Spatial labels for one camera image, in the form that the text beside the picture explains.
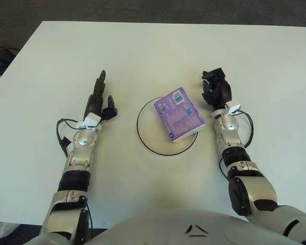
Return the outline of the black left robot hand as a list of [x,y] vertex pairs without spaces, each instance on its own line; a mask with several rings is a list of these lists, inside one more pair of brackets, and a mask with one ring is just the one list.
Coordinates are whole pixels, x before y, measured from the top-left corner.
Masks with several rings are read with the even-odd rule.
[[117,108],[115,107],[115,103],[111,95],[108,97],[108,106],[105,109],[102,109],[104,101],[103,93],[106,85],[105,78],[106,72],[105,70],[102,70],[100,76],[96,79],[93,93],[89,95],[84,112],[84,119],[89,113],[94,113],[95,115],[100,116],[101,121],[110,120],[117,115]]

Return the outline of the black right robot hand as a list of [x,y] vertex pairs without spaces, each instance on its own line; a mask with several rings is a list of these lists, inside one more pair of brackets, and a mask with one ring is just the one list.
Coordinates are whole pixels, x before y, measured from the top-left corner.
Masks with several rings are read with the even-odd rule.
[[232,100],[232,92],[222,68],[203,71],[202,79],[203,99],[214,111],[225,108],[226,103]]

